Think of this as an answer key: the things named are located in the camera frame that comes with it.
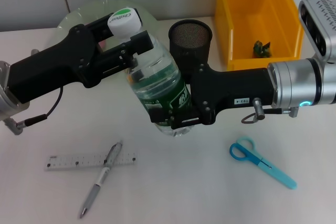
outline bottle cap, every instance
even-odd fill
[[[141,28],[140,18],[133,8],[115,12],[107,23],[113,35],[118,38],[131,37]]]

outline ruler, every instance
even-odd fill
[[[108,153],[82,154],[82,155],[54,155],[49,156],[44,170],[73,170],[89,167],[103,167]],[[121,151],[114,165],[135,165],[138,161],[135,153]]]

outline water bottle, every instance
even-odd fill
[[[108,26],[120,42],[127,42],[143,31],[140,19],[132,8],[115,12],[109,18]],[[167,112],[189,108],[191,96],[173,57],[154,36],[149,36],[154,48],[133,55],[138,64],[127,70],[128,83],[147,111],[151,108],[163,108]],[[169,120],[155,125],[169,136],[183,135],[191,129],[172,130]]]

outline pen holder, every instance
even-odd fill
[[[169,29],[169,51],[185,83],[190,83],[194,70],[200,64],[207,64],[211,39],[211,29],[194,19],[179,21]]]

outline pen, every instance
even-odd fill
[[[116,160],[118,154],[120,153],[122,147],[122,141],[120,141],[119,143],[115,144],[114,146],[112,146],[111,150],[109,151],[109,153],[107,154],[106,159],[104,160],[104,167],[101,170],[96,183],[93,185],[88,197],[86,198],[83,207],[81,209],[79,218],[83,218],[83,216],[87,213],[87,211],[90,209],[90,207],[92,206],[92,203],[94,202],[100,187],[102,186],[102,184],[104,183],[104,180],[106,179],[107,175],[110,172],[110,169],[114,163],[114,161]]]

